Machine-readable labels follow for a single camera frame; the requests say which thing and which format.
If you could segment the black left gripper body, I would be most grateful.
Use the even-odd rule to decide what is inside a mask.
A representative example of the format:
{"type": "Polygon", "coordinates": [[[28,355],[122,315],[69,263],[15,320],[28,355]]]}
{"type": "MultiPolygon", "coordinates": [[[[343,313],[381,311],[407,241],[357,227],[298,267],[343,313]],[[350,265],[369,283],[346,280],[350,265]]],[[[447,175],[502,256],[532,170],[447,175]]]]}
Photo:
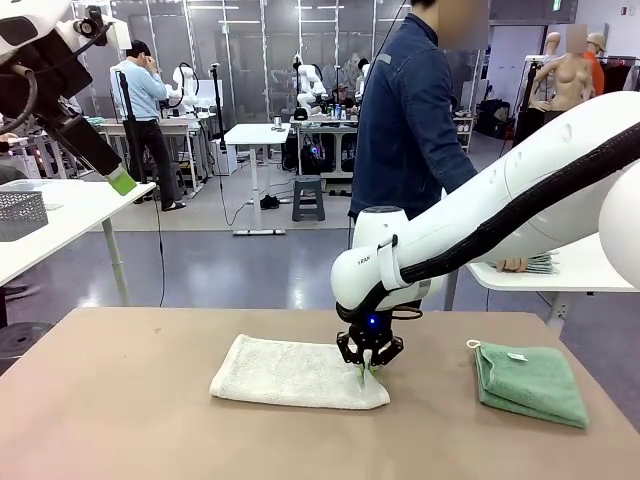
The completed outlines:
{"type": "Polygon", "coordinates": [[[1,113],[15,119],[27,105],[30,86],[14,67],[35,74],[37,98],[31,112],[41,123],[67,123],[72,117],[60,98],[69,99],[92,77],[58,34],[48,34],[18,49],[1,64],[1,113]]]}

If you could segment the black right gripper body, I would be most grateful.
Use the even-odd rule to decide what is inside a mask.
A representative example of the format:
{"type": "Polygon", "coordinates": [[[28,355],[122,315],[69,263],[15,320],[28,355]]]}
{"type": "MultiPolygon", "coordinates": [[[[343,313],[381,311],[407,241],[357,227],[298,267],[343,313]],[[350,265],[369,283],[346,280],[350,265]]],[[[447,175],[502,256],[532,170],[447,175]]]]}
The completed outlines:
{"type": "Polygon", "coordinates": [[[338,316],[349,325],[349,330],[360,330],[366,338],[366,350],[373,350],[376,346],[386,345],[393,336],[392,320],[394,310],[356,312],[336,304],[338,316]]]}

